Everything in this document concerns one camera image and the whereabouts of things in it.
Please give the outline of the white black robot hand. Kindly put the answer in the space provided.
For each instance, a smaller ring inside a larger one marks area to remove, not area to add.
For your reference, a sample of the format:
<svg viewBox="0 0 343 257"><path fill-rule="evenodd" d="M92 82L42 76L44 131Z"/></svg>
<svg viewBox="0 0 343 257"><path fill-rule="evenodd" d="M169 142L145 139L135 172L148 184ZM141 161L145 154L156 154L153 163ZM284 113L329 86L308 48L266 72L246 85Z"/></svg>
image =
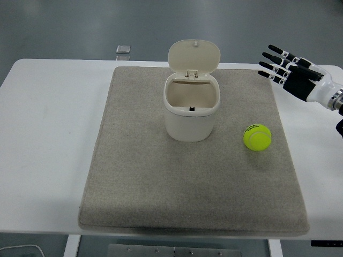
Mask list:
<svg viewBox="0 0 343 257"><path fill-rule="evenodd" d="M259 71L259 75L281 85L302 101L318 102L327 109L334 109L342 97L342 85L334 82L329 72L274 45L270 44L268 48L277 55L262 53L272 64L259 62L260 66L268 69L267 72Z"/></svg>

